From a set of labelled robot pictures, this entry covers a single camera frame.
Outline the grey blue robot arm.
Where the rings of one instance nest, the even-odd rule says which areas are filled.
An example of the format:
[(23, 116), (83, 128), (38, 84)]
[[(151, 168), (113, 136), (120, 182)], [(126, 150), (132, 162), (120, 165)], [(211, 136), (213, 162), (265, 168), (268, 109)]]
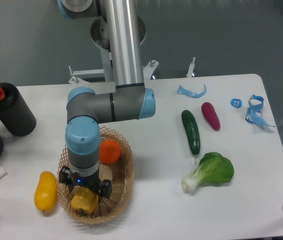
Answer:
[(99, 199), (108, 199), (112, 193), (112, 182), (99, 178), (99, 125), (150, 118), (156, 112), (154, 91), (144, 84), (135, 3), (107, 0), (104, 5), (115, 91), (96, 94), (88, 87), (70, 91), (65, 128), (69, 165), (59, 172), (59, 182), (70, 191), (84, 187)]

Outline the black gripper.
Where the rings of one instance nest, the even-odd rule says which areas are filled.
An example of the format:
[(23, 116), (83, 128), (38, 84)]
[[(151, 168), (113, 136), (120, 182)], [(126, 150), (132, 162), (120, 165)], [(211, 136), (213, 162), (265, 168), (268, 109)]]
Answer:
[(103, 199), (109, 199), (112, 194), (112, 181), (99, 178), (99, 170), (90, 176), (81, 177), (77, 172), (73, 173), (66, 165), (62, 167), (58, 174), (59, 183), (67, 186), (69, 193), (72, 193), (75, 186), (80, 186), (89, 189), (97, 195), (98, 202)]

